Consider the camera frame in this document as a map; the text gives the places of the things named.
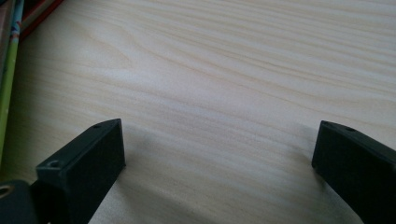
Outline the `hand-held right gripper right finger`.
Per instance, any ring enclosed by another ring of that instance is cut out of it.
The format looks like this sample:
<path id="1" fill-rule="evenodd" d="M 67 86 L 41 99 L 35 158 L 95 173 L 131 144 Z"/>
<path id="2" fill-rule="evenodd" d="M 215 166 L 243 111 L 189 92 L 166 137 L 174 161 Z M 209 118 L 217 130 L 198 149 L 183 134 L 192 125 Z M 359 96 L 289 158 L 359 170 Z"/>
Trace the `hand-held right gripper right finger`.
<path id="1" fill-rule="evenodd" d="M 312 167 L 365 224 L 396 224 L 396 150 L 323 120 Z"/>

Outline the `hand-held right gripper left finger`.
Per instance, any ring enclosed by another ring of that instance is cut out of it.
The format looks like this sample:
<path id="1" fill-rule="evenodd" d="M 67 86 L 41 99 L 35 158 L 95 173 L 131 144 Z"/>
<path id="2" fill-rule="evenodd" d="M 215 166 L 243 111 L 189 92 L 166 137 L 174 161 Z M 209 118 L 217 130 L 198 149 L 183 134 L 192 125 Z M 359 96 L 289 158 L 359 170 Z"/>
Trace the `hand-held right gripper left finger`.
<path id="1" fill-rule="evenodd" d="M 36 167 L 41 224 L 88 224 L 125 167 L 120 119 L 92 125 Z"/>

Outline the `animal picture book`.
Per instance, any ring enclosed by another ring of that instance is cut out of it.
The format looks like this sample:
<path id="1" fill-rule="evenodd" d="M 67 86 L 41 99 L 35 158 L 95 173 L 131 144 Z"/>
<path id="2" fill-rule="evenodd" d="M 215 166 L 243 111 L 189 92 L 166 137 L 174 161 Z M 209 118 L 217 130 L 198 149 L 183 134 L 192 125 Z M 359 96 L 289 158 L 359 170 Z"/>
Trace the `animal picture book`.
<path id="1" fill-rule="evenodd" d="M 6 141 L 24 0 L 0 0 L 0 163 Z"/>

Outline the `red picture book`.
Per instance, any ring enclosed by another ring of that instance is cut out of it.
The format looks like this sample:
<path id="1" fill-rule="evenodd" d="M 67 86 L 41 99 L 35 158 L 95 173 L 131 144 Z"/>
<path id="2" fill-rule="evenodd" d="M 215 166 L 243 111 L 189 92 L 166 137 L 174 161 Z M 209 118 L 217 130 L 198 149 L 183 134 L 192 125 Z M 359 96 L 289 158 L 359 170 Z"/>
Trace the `red picture book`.
<path id="1" fill-rule="evenodd" d="M 64 0 L 25 0 L 21 20 L 20 40 L 27 37 Z"/>

